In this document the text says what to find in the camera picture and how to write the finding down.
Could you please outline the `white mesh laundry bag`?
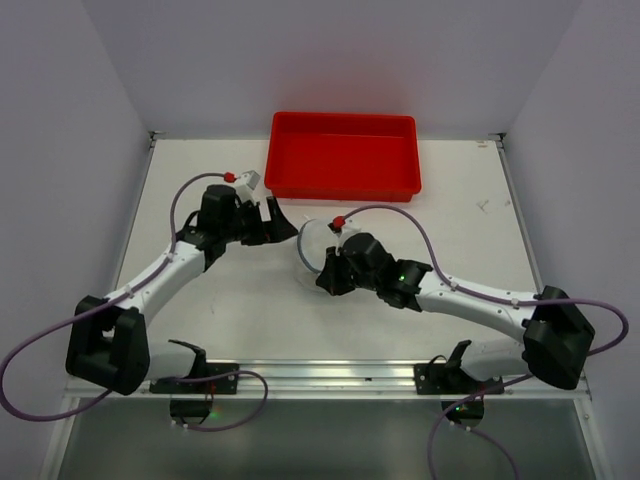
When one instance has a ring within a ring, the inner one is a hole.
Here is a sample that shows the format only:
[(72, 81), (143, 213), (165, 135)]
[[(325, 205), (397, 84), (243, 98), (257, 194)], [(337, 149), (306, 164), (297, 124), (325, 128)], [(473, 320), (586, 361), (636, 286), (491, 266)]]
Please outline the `white mesh laundry bag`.
[(334, 231), (328, 220), (309, 219), (299, 229), (296, 251), (302, 265), (311, 273), (324, 269), (326, 250), (339, 244), (340, 230)]

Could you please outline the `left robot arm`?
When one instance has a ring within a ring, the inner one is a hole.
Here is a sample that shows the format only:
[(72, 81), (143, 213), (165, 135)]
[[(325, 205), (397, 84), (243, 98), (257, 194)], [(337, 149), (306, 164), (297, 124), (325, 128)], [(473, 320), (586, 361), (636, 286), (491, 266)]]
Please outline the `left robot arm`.
[(67, 373), (122, 395), (145, 381), (203, 382), (205, 351), (180, 340), (152, 343), (148, 327), (182, 288), (224, 255), (229, 244), (260, 246), (297, 236), (277, 199), (268, 197), (266, 202), (269, 217), (264, 219), (248, 188), (208, 186), (200, 208), (181, 229), (172, 231), (158, 259), (120, 289), (79, 302), (66, 354)]

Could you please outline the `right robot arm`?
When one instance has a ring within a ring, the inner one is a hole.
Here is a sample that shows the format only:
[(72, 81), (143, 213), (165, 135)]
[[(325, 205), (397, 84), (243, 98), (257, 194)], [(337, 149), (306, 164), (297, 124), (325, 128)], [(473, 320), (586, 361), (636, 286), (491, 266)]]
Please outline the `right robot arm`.
[(573, 390), (595, 337), (573, 298), (559, 288), (514, 292), (499, 303), (499, 290), (441, 279), (431, 265), (394, 258), (369, 233), (327, 248), (316, 284), (332, 296), (370, 290), (397, 309), (445, 314), (501, 333), (496, 341), (463, 341), (449, 358), (452, 368), (478, 383), (531, 374)]

